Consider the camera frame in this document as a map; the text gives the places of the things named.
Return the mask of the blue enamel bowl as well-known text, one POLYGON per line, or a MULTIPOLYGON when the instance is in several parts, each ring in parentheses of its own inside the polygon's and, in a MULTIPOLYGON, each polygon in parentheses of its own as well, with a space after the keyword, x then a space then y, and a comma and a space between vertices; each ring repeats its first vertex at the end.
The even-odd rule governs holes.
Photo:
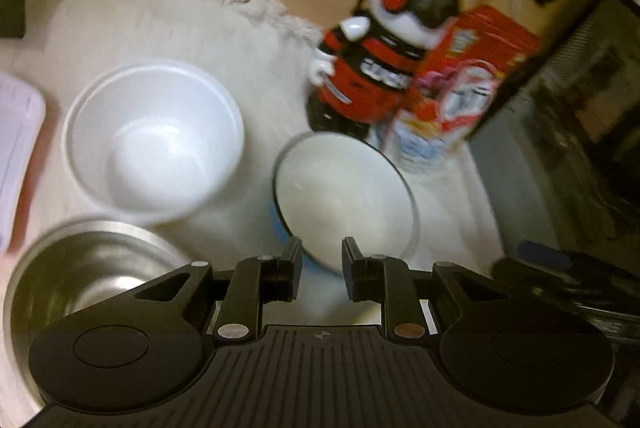
POLYGON ((271 175, 272 212, 282 234, 309 257, 342 272, 344 238, 366 255, 408 258, 420 237, 416 199, 381 151, 348 135, 308 132, 290 140, 271 175))

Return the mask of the white plastic cup bowl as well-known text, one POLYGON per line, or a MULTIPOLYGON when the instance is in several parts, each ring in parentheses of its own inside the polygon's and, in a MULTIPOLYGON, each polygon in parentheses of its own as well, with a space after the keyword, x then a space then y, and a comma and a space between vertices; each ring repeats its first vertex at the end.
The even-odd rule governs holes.
POLYGON ((78 191, 106 214, 159 225, 198 211, 243 156, 244 122, 205 70, 148 58, 100 74, 67 111, 61 146, 78 191))

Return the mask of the black microwave oven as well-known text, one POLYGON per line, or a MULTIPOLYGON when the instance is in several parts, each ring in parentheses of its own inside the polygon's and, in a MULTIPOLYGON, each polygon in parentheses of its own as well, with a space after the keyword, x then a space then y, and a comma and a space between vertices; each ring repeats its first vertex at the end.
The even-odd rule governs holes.
POLYGON ((470 140, 503 251, 639 271, 639 0, 591 0, 470 140))

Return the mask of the stainless steel bowl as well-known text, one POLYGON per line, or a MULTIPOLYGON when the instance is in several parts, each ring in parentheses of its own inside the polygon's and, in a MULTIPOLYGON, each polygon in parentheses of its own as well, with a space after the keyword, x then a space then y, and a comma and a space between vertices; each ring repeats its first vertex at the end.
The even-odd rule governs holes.
POLYGON ((42 409, 27 358, 44 327, 188 262, 157 233, 111 220, 63 224, 37 239, 4 279, 1 425, 22 426, 42 409))

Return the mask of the red black robot figurine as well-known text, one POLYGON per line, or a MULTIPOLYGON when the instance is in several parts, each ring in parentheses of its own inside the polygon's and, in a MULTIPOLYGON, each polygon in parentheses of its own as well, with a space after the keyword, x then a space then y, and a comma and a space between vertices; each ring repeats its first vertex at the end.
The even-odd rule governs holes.
POLYGON ((364 140, 406 97, 420 62, 459 13, 459 0, 358 0, 329 29, 307 70, 314 132, 364 140))

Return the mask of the red Calbee granola bag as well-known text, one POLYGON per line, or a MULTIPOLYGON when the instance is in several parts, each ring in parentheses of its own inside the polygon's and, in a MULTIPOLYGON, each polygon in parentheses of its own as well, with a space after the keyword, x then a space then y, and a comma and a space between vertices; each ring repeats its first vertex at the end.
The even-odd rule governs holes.
POLYGON ((384 153, 405 171, 439 165, 464 142, 506 77, 538 45, 536 34, 489 5, 463 13, 416 70, 380 138, 384 153))

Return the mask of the red white rectangular tray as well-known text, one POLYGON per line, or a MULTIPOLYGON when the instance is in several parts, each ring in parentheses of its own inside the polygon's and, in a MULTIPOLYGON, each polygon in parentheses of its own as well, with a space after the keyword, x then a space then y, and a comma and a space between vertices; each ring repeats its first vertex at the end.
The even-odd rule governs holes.
POLYGON ((46 102, 36 88, 5 71, 0 96, 1 250, 6 251, 26 171, 46 117, 46 102))

